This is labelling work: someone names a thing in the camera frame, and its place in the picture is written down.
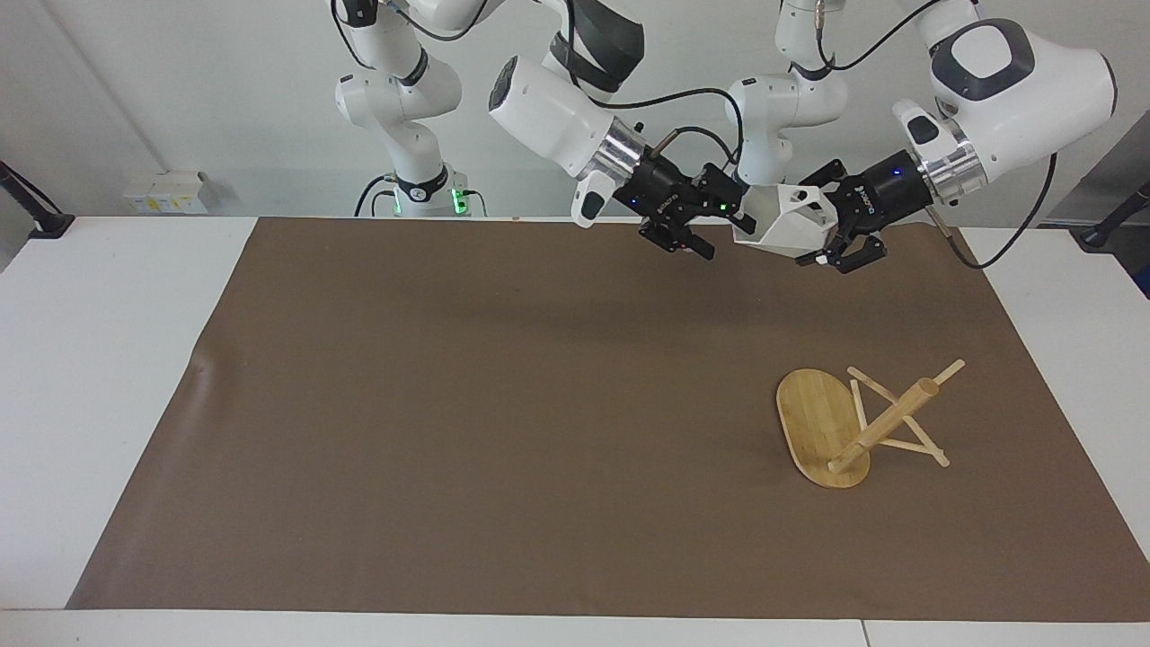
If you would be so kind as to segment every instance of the cable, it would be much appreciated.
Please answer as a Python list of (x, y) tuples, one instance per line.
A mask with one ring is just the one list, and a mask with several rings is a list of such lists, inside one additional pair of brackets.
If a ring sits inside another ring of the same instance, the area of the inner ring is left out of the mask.
[[(575, 54), (575, 2), (574, 0), (566, 0), (567, 5), (567, 44), (570, 47), (572, 54)], [(578, 77), (570, 68), (567, 68), (567, 74), (570, 76), (572, 85), (580, 87)], [(646, 101), (637, 101), (634, 103), (607, 103), (596, 99), (595, 97), (588, 97), (591, 102), (600, 108), (611, 108), (616, 110), (630, 110), (636, 108), (646, 108), (651, 106), (657, 106), (659, 103), (667, 103), (669, 101), (675, 101), (678, 99), (685, 99), (687, 97), (697, 97), (700, 94), (718, 94), (730, 103), (731, 109), (735, 111), (735, 121), (738, 124), (738, 145), (735, 146), (735, 152), (729, 155), (729, 157), (738, 164), (739, 160), (743, 159), (743, 110), (738, 107), (738, 101), (730, 95), (726, 90), (720, 90), (719, 87), (697, 87), (695, 90), (684, 90), (683, 92), (675, 92), (674, 94), (666, 94), (664, 97), (658, 97), (656, 99), (649, 99)]]
[(381, 175), (367, 183), (367, 186), (363, 188), (363, 192), (360, 193), (359, 201), (355, 202), (355, 210), (352, 213), (352, 217), (359, 217), (359, 211), (363, 208), (363, 202), (367, 201), (367, 194), (371, 192), (371, 188), (375, 188), (376, 184), (381, 182), (386, 182), (389, 177), (391, 177), (390, 172)]
[(47, 194), (45, 194), (44, 191), (41, 191), (39, 186), (37, 186), (36, 184), (33, 184), (30, 179), (28, 179), (23, 175), (21, 175), (20, 171), (17, 171), (15, 168), (13, 168), (13, 167), (10, 167), (8, 164), (5, 164), (5, 165), (8, 168), (8, 172), (10, 172), (12, 176), (15, 177), (17, 182), (20, 182), (21, 184), (23, 184), (24, 187), (28, 188), (29, 191), (36, 193), (41, 200), (44, 200), (45, 203), (47, 203), (48, 206), (51, 206), (56, 211), (56, 214), (59, 214), (59, 215), (63, 215), (64, 214), (64, 211), (61, 210), (60, 207), (56, 206), (56, 202), (52, 201), (52, 198), (49, 198)]
[(469, 31), (471, 31), (471, 28), (474, 28), (476, 24), (478, 24), (480, 16), (483, 15), (483, 9), (488, 8), (488, 2), (490, 0), (483, 0), (483, 3), (480, 5), (480, 10), (475, 11), (475, 17), (471, 18), (470, 24), (468, 24), (467, 28), (463, 29), (463, 31), (460, 31), (459, 33), (453, 33), (451, 36), (442, 36), (439, 33), (435, 33), (435, 32), (428, 30), (427, 28), (424, 28), (420, 23), (417, 23), (414, 20), (412, 20), (412, 16), (407, 15), (407, 11), (404, 11), (402, 9), (400, 9), (399, 6), (396, 5), (392, 0), (388, 0), (386, 3), (388, 3), (388, 7), (391, 7), (391, 10), (393, 10), (397, 14), (399, 14), (400, 16), (402, 16), (405, 21), (409, 22), (412, 24), (412, 26), (414, 26), (415, 30), (419, 31), (420, 33), (422, 33), (423, 36), (427, 36), (428, 38), (431, 38), (434, 40), (438, 40), (440, 43), (454, 43), (455, 40), (459, 40), (460, 38), (467, 36), (467, 33)]
[(381, 195), (390, 195), (390, 197), (394, 198), (396, 197), (396, 192), (391, 191), (391, 190), (379, 191), (378, 193), (375, 194), (374, 198), (371, 198), (371, 217), (375, 217), (375, 201), (378, 200)]
[(344, 45), (347, 46), (347, 52), (352, 55), (353, 59), (355, 59), (355, 62), (359, 63), (359, 66), (363, 69), (375, 69), (374, 67), (365, 63), (363, 60), (359, 57), (359, 54), (355, 53), (355, 48), (352, 47), (351, 40), (347, 40), (347, 34), (344, 33), (343, 21), (339, 20), (339, 14), (336, 11), (336, 0), (331, 0), (331, 20), (336, 22), (336, 31), (339, 32), (339, 38), (344, 40)]
[(815, 21), (816, 24), (815, 24), (815, 30), (814, 30), (814, 40), (815, 40), (815, 43), (819, 46), (819, 57), (822, 59), (822, 66), (823, 66), (821, 70), (816, 70), (816, 71), (828, 71), (828, 70), (829, 71), (845, 71), (845, 70), (849, 70), (849, 69), (858, 66), (862, 61), (865, 61), (868, 57), (871, 57), (871, 54), (874, 54), (879, 49), (879, 47), (882, 47), (888, 40), (891, 39), (891, 37), (894, 37), (896, 33), (898, 33), (899, 31), (902, 31), (902, 29), (904, 26), (911, 24), (911, 21), (913, 21), (914, 18), (919, 17), (922, 14), (922, 11), (926, 11), (930, 7), (934, 7), (935, 5), (937, 5), (938, 2), (942, 2), (942, 1), (943, 0), (930, 0), (926, 5), (922, 5), (918, 9), (914, 9), (913, 11), (910, 13), (910, 15), (907, 15), (905, 18), (903, 18), (902, 22), (899, 22), (890, 31), (888, 31), (885, 36), (883, 36), (882, 38), (880, 38), (877, 43), (875, 43), (874, 45), (872, 45), (871, 48), (867, 49), (861, 56), (859, 56), (858, 59), (854, 59), (852, 62), (846, 63), (845, 66), (835, 64), (834, 61), (827, 59), (827, 53), (822, 48), (822, 26), (819, 26), (818, 21)]
[(1014, 242), (1017, 242), (1018, 239), (1022, 237), (1022, 233), (1026, 232), (1027, 228), (1030, 226), (1030, 223), (1034, 222), (1034, 217), (1038, 215), (1038, 210), (1042, 209), (1042, 203), (1046, 201), (1046, 193), (1050, 192), (1050, 185), (1053, 184), (1055, 182), (1055, 170), (1057, 168), (1058, 168), (1058, 153), (1055, 153), (1050, 155), (1050, 168), (1046, 170), (1046, 182), (1042, 185), (1042, 192), (1038, 193), (1038, 200), (1034, 203), (1034, 208), (1030, 209), (1030, 215), (1026, 216), (1026, 219), (1022, 221), (1022, 225), (1019, 226), (1018, 231), (1015, 231), (1014, 234), (1011, 236), (1011, 239), (1006, 241), (1006, 246), (1004, 246), (1002, 251), (996, 253), (994, 257), (991, 257), (987, 262), (975, 263), (971, 259), (966, 257), (966, 254), (963, 253), (963, 249), (958, 248), (958, 242), (954, 241), (954, 238), (948, 236), (946, 241), (950, 244), (950, 248), (954, 252), (954, 255), (958, 256), (958, 260), (960, 260), (963, 264), (969, 267), (971, 269), (980, 269), (980, 270), (986, 269), (991, 264), (1002, 260), (1002, 257), (1006, 255), (1006, 252), (1009, 252), (1011, 247), (1014, 246)]
[(483, 197), (483, 193), (469, 188), (467, 191), (463, 191), (463, 194), (465, 195), (478, 195), (480, 197), (480, 203), (483, 205), (483, 217), (484, 218), (489, 217), (488, 216), (488, 200)]
[(720, 148), (722, 148), (723, 154), (727, 155), (728, 164), (738, 163), (735, 160), (735, 154), (730, 152), (730, 147), (727, 146), (727, 143), (722, 140), (722, 137), (719, 137), (713, 131), (707, 130), (706, 128), (703, 128), (700, 125), (681, 125), (672, 130), (670, 133), (667, 134), (667, 137), (662, 141), (660, 141), (658, 146), (653, 148), (652, 156), (659, 156), (660, 154), (662, 154), (662, 152), (667, 149), (667, 146), (670, 146), (672, 141), (677, 139), (678, 136), (684, 132), (696, 132), (710, 137), (711, 140), (713, 140), (715, 144), (719, 145)]

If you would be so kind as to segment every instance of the white table surface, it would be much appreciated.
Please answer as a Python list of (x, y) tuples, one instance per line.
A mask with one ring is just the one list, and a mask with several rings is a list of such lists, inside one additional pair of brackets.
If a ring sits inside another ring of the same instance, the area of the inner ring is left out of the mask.
[[(228, 282), (253, 218), (80, 218), (0, 272), (0, 645), (1101, 645), (1150, 624), (60, 611)], [(1004, 230), (964, 230), (987, 257)], [(1150, 301), (1110, 256), (1030, 231), (988, 271), (1150, 554)]]

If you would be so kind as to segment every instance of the white wall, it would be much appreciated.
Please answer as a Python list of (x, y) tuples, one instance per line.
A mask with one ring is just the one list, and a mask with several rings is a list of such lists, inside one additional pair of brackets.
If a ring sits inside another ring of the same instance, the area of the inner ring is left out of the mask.
[[(647, 56), (619, 95), (635, 100), (697, 85), (726, 87), (776, 72), (774, 0), (629, 0), (643, 16)], [(1061, 155), (1053, 206), (1150, 108), (1141, 0), (986, 0), (994, 15), (1112, 61), (1118, 115)], [(894, 0), (856, 0), (837, 45), (853, 56), (900, 17)], [(454, 165), (504, 216), (566, 213), (573, 183), (511, 139), (488, 116), (503, 63), (542, 57), (558, 25), (550, 10), (509, 0), (465, 40), (428, 49), (463, 78), (461, 109), (430, 120)], [(66, 209), (123, 210), (124, 175), (158, 167), (204, 170), (231, 214), (345, 215), (365, 182), (389, 169), (386, 153), (345, 123), (336, 79), (354, 69), (327, 0), (7, 0), (0, 5), (0, 156), (40, 178)], [(796, 131), (799, 176), (834, 156), (861, 169), (902, 147), (890, 115), (900, 98), (930, 102), (927, 54), (907, 30), (848, 72), (852, 100), (838, 123)], [(1072, 100), (1052, 97), (1051, 100)], [(651, 138), (683, 123), (733, 137), (719, 99), (635, 111)], [(683, 138), (672, 156), (684, 170), (716, 159)], [(966, 200), (957, 223), (1011, 224), (1028, 209), (1043, 168), (1018, 171)]]

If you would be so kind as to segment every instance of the oval wooden board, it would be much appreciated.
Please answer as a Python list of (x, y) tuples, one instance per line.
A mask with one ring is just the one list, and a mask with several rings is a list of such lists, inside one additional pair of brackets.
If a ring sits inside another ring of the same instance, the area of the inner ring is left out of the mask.
[(775, 402), (791, 459), (803, 476), (828, 488), (849, 488), (862, 483), (871, 471), (869, 455), (842, 475), (834, 475), (827, 468), (861, 433), (854, 399), (845, 385), (822, 371), (803, 369), (783, 379)]

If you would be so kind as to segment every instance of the white table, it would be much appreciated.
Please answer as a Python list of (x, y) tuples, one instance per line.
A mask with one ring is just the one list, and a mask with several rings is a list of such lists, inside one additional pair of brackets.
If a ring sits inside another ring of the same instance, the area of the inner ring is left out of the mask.
[[(1150, 624), (61, 611), (175, 392), (253, 218), (80, 218), (0, 274), (0, 645), (900, 647), (1150, 645)], [(965, 230), (980, 257), (1007, 237)], [(1032, 231), (988, 271), (1150, 554), (1150, 301), (1109, 256)]]

